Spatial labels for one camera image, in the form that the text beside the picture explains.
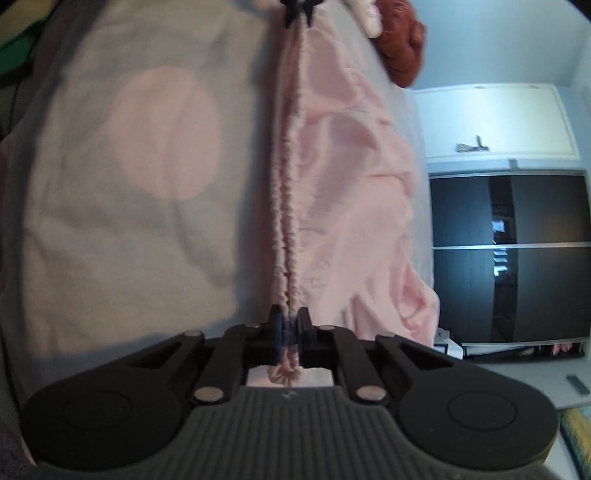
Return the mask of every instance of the white upper cabinet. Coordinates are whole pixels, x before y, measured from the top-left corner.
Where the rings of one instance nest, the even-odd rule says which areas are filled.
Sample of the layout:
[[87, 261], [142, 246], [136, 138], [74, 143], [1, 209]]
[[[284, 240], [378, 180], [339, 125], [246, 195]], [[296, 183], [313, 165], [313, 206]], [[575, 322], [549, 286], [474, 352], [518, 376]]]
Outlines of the white upper cabinet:
[[[416, 90], [427, 161], [579, 160], [553, 85], [462, 85]], [[489, 150], [470, 151], [480, 146]], [[458, 145], [464, 151], [458, 152]]]

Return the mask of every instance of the pink cloth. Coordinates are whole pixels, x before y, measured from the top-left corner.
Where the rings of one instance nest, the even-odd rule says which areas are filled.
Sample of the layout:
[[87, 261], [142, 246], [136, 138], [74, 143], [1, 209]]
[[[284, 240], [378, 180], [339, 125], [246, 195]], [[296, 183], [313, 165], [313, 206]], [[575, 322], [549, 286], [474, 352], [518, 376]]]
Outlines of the pink cloth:
[[275, 108], [277, 301], [361, 339], [395, 333], [432, 346], [439, 300], [410, 261], [414, 154], [323, 6], [313, 28], [289, 32]]

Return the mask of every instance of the plush toy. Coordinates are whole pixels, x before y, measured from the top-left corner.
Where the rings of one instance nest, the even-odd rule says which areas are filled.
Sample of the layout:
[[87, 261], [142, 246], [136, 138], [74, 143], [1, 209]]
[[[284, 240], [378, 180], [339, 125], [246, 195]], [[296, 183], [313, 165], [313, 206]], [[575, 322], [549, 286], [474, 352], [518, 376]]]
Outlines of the plush toy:
[[423, 63], [427, 29], [417, 19], [408, 0], [376, 0], [382, 15], [382, 34], [374, 39], [390, 79], [406, 88], [412, 85]]

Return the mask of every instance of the metal rivet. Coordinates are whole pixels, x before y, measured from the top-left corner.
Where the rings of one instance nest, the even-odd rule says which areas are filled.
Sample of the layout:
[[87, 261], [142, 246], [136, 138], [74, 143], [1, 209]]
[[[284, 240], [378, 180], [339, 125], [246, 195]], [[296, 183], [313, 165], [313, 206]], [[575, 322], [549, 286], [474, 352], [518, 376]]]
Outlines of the metal rivet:
[[218, 387], [201, 387], [195, 390], [193, 396], [205, 403], [214, 403], [223, 398], [223, 390]]
[[365, 385], [357, 389], [357, 396], [366, 401], [382, 401], [386, 398], [386, 391], [377, 385]]

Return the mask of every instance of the yellow fabric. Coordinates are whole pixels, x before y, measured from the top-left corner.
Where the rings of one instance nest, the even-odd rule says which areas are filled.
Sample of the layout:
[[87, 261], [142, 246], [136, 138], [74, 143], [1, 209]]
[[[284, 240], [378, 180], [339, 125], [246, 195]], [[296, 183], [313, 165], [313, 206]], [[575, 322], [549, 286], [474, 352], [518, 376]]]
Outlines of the yellow fabric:
[[53, 0], [18, 0], [0, 16], [0, 45], [16, 37], [36, 20], [45, 17]]

